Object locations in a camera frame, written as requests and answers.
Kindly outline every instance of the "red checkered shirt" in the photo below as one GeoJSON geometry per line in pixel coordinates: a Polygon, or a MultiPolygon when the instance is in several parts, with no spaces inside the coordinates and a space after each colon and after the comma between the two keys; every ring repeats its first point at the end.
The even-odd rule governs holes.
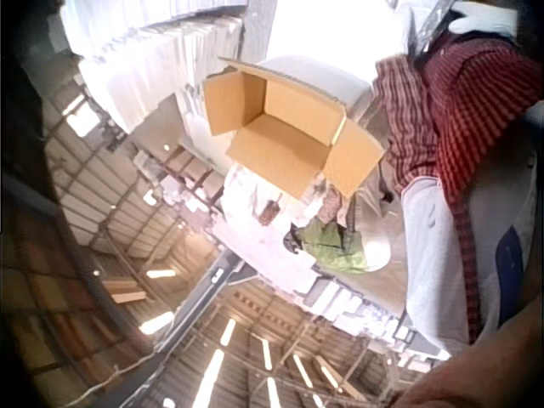
{"type": "Polygon", "coordinates": [[[388,160],[400,194],[418,176],[438,177],[459,239],[469,342],[482,329],[476,246],[466,189],[507,125],[541,96],[541,66],[501,40],[445,45],[422,76],[405,56],[377,64],[377,91],[392,137],[388,160]]]}

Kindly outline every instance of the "blue patch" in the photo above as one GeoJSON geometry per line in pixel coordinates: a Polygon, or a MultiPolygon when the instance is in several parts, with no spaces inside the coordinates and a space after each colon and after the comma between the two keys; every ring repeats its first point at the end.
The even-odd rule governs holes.
{"type": "Polygon", "coordinates": [[[516,230],[512,227],[501,238],[495,252],[496,270],[501,287],[499,327],[516,313],[516,303],[524,279],[524,261],[516,230]]]}

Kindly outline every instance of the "green cloth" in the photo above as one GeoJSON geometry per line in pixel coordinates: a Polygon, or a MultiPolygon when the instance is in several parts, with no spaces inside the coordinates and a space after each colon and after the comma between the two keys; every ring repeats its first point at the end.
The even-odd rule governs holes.
{"type": "Polygon", "coordinates": [[[365,252],[359,232],[341,229],[337,223],[323,224],[314,217],[300,229],[303,250],[324,269],[350,274],[366,272],[365,252]]]}

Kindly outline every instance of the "open cardboard box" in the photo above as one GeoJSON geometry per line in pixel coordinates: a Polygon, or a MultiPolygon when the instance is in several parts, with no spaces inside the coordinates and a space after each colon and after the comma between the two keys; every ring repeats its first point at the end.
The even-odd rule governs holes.
{"type": "Polygon", "coordinates": [[[212,135],[238,130],[227,154],[295,198],[318,172],[350,197],[383,155],[354,121],[370,87],[299,57],[225,60],[238,71],[207,79],[204,98],[212,135]]]}

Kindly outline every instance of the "box flap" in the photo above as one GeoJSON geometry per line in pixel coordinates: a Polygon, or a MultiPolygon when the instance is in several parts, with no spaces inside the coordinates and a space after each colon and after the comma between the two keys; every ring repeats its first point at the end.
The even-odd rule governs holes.
{"type": "Polygon", "coordinates": [[[264,111],[266,80],[245,72],[213,76],[204,82],[212,135],[243,128],[264,111]]]}
{"type": "Polygon", "coordinates": [[[383,147],[357,123],[347,120],[323,169],[323,175],[350,197],[378,164],[383,147]]]}
{"type": "Polygon", "coordinates": [[[344,118],[342,111],[331,109],[320,99],[278,82],[267,85],[264,111],[302,130],[325,146],[331,144],[344,118]]]}
{"type": "Polygon", "coordinates": [[[275,117],[261,115],[238,132],[227,154],[300,198],[325,165],[330,149],[275,117]]]}
{"type": "Polygon", "coordinates": [[[261,77],[267,81],[278,82],[286,87],[297,90],[302,94],[307,94],[312,98],[316,98],[321,101],[323,104],[328,105],[331,109],[339,111],[345,114],[345,107],[342,101],[338,100],[334,95],[325,93],[322,89],[309,85],[305,82],[299,81],[297,78],[282,74],[271,69],[265,68],[261,65],[249,64],[247,62],[237,61],[235,59],[219,57],[221,60],[225,61],[230,66],[236,68],[239,71],[245,72],[255,77],[261,77]]]}

